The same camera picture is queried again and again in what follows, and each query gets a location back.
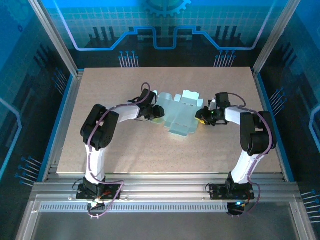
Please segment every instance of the metal grille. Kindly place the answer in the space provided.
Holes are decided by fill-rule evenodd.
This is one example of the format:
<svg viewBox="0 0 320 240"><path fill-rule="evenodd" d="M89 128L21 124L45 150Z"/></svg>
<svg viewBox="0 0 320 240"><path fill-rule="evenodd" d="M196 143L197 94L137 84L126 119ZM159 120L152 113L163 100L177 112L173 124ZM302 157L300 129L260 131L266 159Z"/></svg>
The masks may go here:
<svg viewBox="0 0 320 240"><path fill-rule="evenodd" d="M86 212L88 204L85 202L43 202L40 212ZM100 207L96 212L104 211ZM109 210L112 213L225 213L228 211L226 203L131 203L116 202Z"/></svg>
<svg viewBox="0 0 320 240"><path fill-rule="evenodd" d="M86 202L42 202L40 212L86 212Z"/></svg>

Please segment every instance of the gear graphic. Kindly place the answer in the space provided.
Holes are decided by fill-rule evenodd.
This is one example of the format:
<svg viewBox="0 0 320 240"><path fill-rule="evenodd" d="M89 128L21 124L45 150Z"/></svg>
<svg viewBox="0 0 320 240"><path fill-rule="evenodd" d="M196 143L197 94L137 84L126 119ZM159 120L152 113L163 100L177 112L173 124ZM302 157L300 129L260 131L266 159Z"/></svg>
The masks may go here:
<svg viewBox="0 0 320 240"><path fill-rule="evenodd" d="M30 15L28 0L0 0L0 6L5 6L12 19L21 24Z"/></svg>
<svg viewBox="0 0 320 240"><path fill-rule="evenodd" d="M169 15L173 17L175 14L180 14L180 10L187 9L187 4L191 4L191 0L145 0L143 7L150 14L166 18Z"/></svg>

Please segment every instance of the translucent plastic piece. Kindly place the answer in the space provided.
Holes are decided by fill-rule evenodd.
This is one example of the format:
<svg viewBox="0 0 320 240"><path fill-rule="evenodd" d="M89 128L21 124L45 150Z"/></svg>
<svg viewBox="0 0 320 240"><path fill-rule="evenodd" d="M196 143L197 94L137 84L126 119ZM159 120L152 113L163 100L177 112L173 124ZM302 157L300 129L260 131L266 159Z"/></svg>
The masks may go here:
<svg viewBox="0 0 320 240"><path fill-rule="evenodd" d="M172 134L187 136L195 133L199 123L195 115L204 104L204 100L199 97L199 93L189 90L184 90L182 95L176 94L174 99L170 93L161 92L156 104L163 107L165 116L152 121L158 124L164 122Z"/></svg>

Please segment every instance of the floor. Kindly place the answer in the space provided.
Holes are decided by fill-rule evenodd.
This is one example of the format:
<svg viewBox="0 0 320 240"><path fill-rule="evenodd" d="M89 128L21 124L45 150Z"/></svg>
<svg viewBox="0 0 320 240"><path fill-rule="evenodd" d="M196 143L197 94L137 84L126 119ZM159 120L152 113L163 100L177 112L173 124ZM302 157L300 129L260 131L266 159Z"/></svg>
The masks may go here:
<svg viewBox="0 0 320 240"><path fill-rule="evenodd" d="M216 93L244 97L247 107L262 110L249 67L86 68L75 102L57 173L86 170L86 149L80 129L95 104L115 106L141 94L149 82L158 93L200 93L204 104ZM231 104L241 101L230 97ZM187 137L174 135L163 124L125 121L117 125L105 156L105 173L228 173L241 154L240 128L234 123L215 127L199 124ZM276 151L257 166L256 173L281 172Z"/></svg>

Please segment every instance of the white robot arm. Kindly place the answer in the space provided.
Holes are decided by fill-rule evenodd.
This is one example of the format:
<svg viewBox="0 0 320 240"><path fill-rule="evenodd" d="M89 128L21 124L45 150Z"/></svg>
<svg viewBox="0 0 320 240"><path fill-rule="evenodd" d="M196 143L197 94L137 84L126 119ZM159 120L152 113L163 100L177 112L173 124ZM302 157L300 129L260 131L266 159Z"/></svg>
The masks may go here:
<svg viewBox="0 0 320 240"><path fill-rule="evenodd" d="M92 108L81 128L81 136L86 148L87 166L83 184L79 186L81 188L79 192L86 192L86 196L101 198L105 192L108 192L106 189L111 189L110 184L103 184L106 178L104 156L107 146L112 141L117 124L140 117L147 120L163 117L165 111L161 106L156 105L156 102L156 93L144 89L140 97L122 104L121 107L109 107L108 109L112 109L111 111L100 104L96 104ZM97 127L103 116L105 116L103 121Z"/></svg>
<svg viewBox="0 0 320 240"><path fill-rule="evenodd" d="M113 113L118 114L118 121L117 124L124 122L126 120L130 119L136 119L139 116L140 112L140 107L137 105L130 105L130 106L123 106L116 108L115 110L112 111ZM87 159L90 156L90 169L89 167L86 168L85 172L85 178L88 182L92 184L98 185L98 181L103 181L105 179L105 153L107 148L100 148L99 150L96 150L95 148L92 148L90 152L89 146L86 144L85 145L86 149L86 157Z"/></svg>
<svg viewBox="0 0 320 240"><path fill-rule="evenodd" d="M195 118L205 125L227 125L232 122L240 126L242 152L235 168L229 173L225 184L209 183L212 200L248 201L254 199L254 191L249 181L259 161L274 149L277 139L271 114L256 112L239 106L231 106L229 94L221 92L208 101L208 106L199 110ZM229 213L239 215L238 205L228 203Z"/></svg>
<svg viewBox="0 0 320 240"><path fill-rule="evenodd" d="M235 123L240 126L241 114L243 113L248 113L248 111L239 109L237 106L227 107L224 110L224 117L226 121ZM256 166L258 165L258 163L265 156L265 155L262 155L259 158L257 158L259 155L260 155L259 153L249 155L247 151L242 149L240 158L235 168L231 172L232 179L236 184L248 183L249 170L253 167L251 169L251 172L253 172L256 169Z"/></svg>

